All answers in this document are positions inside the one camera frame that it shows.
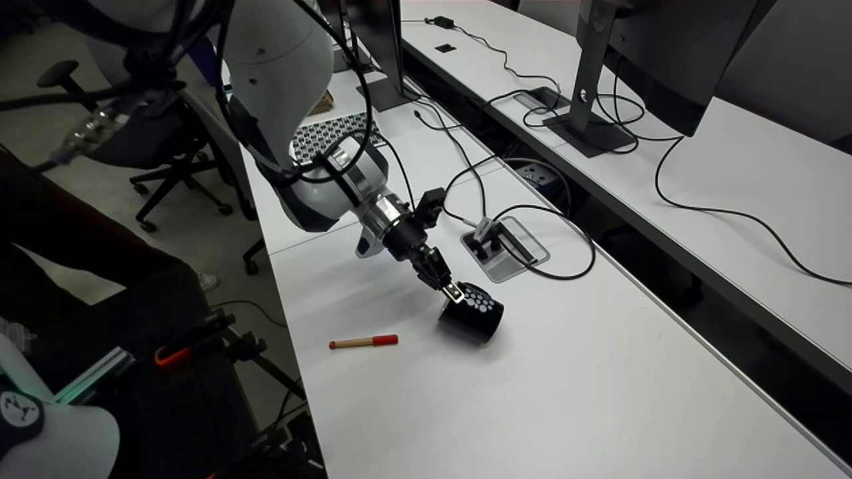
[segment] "floor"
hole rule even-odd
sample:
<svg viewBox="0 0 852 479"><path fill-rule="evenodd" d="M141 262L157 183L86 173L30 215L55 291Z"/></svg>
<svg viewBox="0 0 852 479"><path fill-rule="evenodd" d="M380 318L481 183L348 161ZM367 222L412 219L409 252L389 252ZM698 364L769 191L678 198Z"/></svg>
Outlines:
<svg viewBox="0 0 852 479"><path fill-rule="evenodd" d="M35 36L17 33L0 37L0 99L18 99L39 94L35 81L50 65L62 58L78 58L78 82L86 89L105 89L105 77L97 73L89 49L78 33L62 25L42 25ZM74 129L86 111L74 105L70 106L39 106L0 115L0 145L17 151L23 162L35 166L59 146L59 141ZM220 284L207 292L210 303L220 302L252 302L268 312L275 323L283 323L283 307L275 291L271 271L247 278L242 271L242 251L252 246L260 235L258 223L251 223L240 210L228 219L203 199L199 194L178 186L154 214L151 222L161 226L157 235L147 235L135 226L133 215L141 207L143 198L135 194L127 183L139 170L119 170L97 166L91 161L78 161L70 169L49 173L55 183L91 202L118 223L127 226L154 247L169 251L175 258L184 258L196 271L214 274ZM218 177L203 177L220 199L234 202L228 186ZM45 271L86 302L101 302L118 292L118 284L105 283L93 274L62 268L55 264L39 262ZM240 331L252 331L268 343L267 358L286 367L295 378L295 359L291 338L286 331L267 323L252 307L228 307L236 314ZM280 411L283 389L268 382L255 367L240 367L240 378L258 425L271 424Z"/></svg>

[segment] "red marker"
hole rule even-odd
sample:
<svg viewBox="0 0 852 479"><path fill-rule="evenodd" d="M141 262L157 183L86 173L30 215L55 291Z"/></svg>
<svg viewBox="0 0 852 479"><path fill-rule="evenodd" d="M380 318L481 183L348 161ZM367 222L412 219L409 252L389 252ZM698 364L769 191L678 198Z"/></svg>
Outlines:
<svg viewBox="0 0 852 479"><path fill-rule="evenodd" d="M374 338L354 338L354 340L330 340L328 348L380 348L397 347L400 336L374 336Z"/></svg>

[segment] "chair wheel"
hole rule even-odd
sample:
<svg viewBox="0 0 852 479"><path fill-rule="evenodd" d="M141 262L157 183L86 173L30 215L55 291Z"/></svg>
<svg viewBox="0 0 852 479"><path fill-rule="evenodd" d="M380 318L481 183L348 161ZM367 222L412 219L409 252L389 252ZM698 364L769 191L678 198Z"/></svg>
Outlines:
<svg viewBox="0 0 852 479"><path fill-rule="evenodd" d="M246 274L255 278L260 271L260 266L255 262L246 262Z"/></svg>
<svg viewBox="0 0 852 479"><path fill-rule="evenodd" d="M157 223L151 223L151 222L139 222L139 226L143 230L143 232L157 232Z"/></svg>

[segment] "white desk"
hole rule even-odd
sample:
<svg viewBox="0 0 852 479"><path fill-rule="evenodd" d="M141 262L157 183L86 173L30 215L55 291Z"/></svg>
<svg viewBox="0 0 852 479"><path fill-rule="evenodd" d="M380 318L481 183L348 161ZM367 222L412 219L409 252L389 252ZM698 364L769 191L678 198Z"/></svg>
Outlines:
<svg viewBox="0 0 852 479"><path fill-rule="evenodd" d="M501 57L460 33L412 18L449 17L473 36L511 53L520 73L552 74L573 94L581 49L571 36L548 30L493 4L405 4L405 41L433 69L441 69L476 99L493 99L520 82L501 69ZM786 340L823 376L852 393L852 291L804 278L753 223L685 214L658 199L652 170L665 145L642 145L630 158L587 161L548 130L523 126L528 109L501 101L489 115L511 129L537 154L626 214L638 232L658 240L726 299L746 307L757 323ZM633 129L670 137L646 117ZM664 189L693 205L749 210L766 219L796 255L818 271L852 280L852 158L809 141L789 129L713 101L698 137L685 141L664 170Z"/></svg>
<svg viewBox="0 0 852 479"><path fill-rule="evenodd" d="M507 170L484 183L493 207L537 202ZM449 207L476 215L473 181ZM516 219L552 251L548 271L587 266L589 247L567 223ZM445 302L408 264L354 258L356 226L271 255L334 479L850 475L609 258L581 283L489 284L460 232L441 219L432 246L459 280L507 303L481 348L436 328ZM334 338L375 332L403 343L328 352Z"/></svg>

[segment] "chair base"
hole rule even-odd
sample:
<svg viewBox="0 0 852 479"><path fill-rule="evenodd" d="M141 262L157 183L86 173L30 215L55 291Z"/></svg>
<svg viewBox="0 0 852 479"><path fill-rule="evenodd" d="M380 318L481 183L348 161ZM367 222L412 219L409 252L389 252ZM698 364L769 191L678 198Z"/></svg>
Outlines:
<svg viewBox="0 0 852 479"><path fill-rule="evenodd" d="M255 240L255 246L251 246L246 252L242 252L242 266L246 266L246 274L247 278L255 278L260 271L258 262L252 255L258 255L260 251L267 247L264 236Z"/></svg>
<svg viewBox="0 0 852 479"><path fill-rule="evenodd" d="M218 170L216 161L207 161L199 154L199 161L173 161L169 169L154 170L154 173L143 173L143 177L133 177L131 183L139 194L149 194L151 181L161 181L161 186L154 189L154 194L141 205L141 210L135 214L135 222L143 232L157 232L157 223L149 222L149 214L166 199L166 194L170 194L178 183L187 183L187 189L194 189L199 194L206 194L220 215L232 215L234 207L220 202L210 189L206 189L203 183L196 183L194 173L203 170Z"/></svg>

